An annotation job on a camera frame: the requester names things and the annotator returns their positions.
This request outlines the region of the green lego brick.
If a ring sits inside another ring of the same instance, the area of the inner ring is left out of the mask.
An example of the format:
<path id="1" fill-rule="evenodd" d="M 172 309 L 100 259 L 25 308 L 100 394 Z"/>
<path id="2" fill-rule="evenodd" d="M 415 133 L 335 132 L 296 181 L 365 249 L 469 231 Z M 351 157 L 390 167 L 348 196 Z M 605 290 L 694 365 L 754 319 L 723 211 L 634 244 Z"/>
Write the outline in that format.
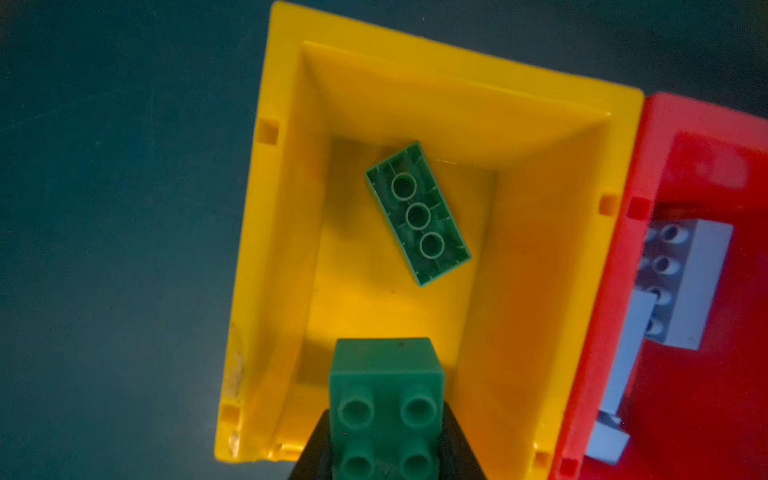
<path id="1" fill-rule="evenodd" d="M 339 339 L 328 387 L 333 478 L 439 477 L 445 374 L 430 339 Z"/>
<path id="2" fill-rule="evenodd" d="M 364 177 L 418 286 L 471 260 L 419 142 L 371 166 Z"/>

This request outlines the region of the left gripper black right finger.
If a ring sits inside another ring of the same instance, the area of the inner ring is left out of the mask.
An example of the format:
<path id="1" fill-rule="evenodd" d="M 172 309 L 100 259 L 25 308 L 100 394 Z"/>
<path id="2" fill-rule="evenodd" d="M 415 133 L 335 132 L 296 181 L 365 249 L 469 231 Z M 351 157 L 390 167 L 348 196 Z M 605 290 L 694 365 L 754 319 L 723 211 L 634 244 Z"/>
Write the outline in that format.
<path id="1" fill-rule="evenodd" d="M 450 405 L 443 406 L 439 444 L 440 480 L 486 480 L 474 452 Z"/>

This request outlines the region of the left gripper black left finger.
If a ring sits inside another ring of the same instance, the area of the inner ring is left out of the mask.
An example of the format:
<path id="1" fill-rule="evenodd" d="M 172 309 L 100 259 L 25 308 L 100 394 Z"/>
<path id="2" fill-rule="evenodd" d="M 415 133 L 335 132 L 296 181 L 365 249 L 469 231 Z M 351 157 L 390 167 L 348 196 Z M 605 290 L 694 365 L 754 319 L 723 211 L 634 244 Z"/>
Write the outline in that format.
<path id="1" fill-rule="evenodd" d="M 289 480 L 332 480 L 329 411 L 325 410 L 296 461 Z"/>

